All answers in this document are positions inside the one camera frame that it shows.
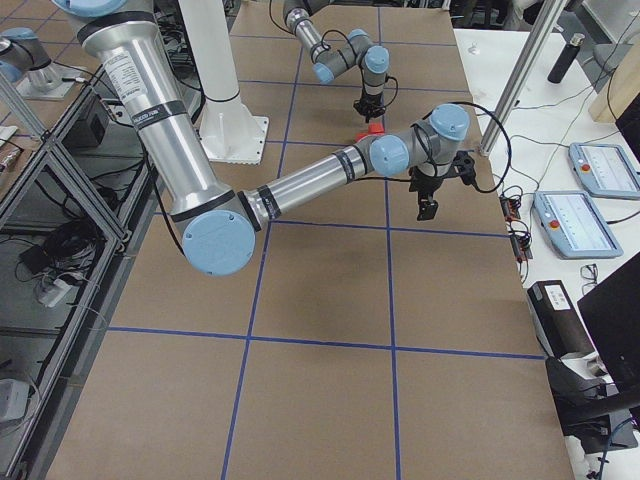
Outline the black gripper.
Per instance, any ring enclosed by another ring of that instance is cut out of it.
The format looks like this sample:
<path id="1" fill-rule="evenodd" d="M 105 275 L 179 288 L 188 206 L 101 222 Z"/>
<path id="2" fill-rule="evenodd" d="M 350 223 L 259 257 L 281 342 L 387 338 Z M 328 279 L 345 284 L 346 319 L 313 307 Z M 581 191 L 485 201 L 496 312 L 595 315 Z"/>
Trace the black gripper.
<path id="1" fill-rule="evenodd" d="M 386 112 L 383 94 L 369 94 L 366 91 L 363 91 L 361 97 L 353 103 L 353 108 L 365 120 L 379 118 Z"/>
<path id="2" fill-rule="evenodd" d="M 409 191 L 416 192 L 418 197 L 416 219 L 418 221 L 433 220 L 439 207 L 435 200 L 435 193 L 442 186 L 442 178 L 426 175 L 417 166 L 409 169 L 409 175 Z"/>

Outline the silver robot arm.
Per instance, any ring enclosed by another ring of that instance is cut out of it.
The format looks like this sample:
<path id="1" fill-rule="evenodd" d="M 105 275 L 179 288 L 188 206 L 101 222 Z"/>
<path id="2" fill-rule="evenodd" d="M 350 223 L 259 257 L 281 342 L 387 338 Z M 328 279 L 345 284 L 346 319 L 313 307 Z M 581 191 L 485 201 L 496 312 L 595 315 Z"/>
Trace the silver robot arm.
<path id="1" fill-rule="evenodd" d="M 63 1 L 60 8 L 82 48 L 103 65 L 164 180 L 186 259 L 207 275 L 242 269 L 267 222 L 369 173 L 408 172 L 422 220 L 434 217 L 434 195 L 446 179 L 475 181 L 473 160 L 460 150 L 469 116 L 448 103 L 403 132 L 366 135 L 292 174 L 235 191 L 213 165 L 259 160 L 268 119 L 253 116 L 241 100 L 222 4 L 180 5 L 203 88 L 200 124 L 192 122 L 183 102 L 152 2 Z"/>
<path id="2" fill-rule="evenodd" d="M 284 25 L 309 54 L 312 70 L 321 84 L 329 84 L 355 67 L 359 69 L 361 94 L 353 108 L 369 123 L 386 112 L 383 90 L 391 79 L 390 54 L 362 29 L 348 34 L 331 29 L 321 34 L 312 16 L 331 4 L 332 1 L 284 1 Z"/>

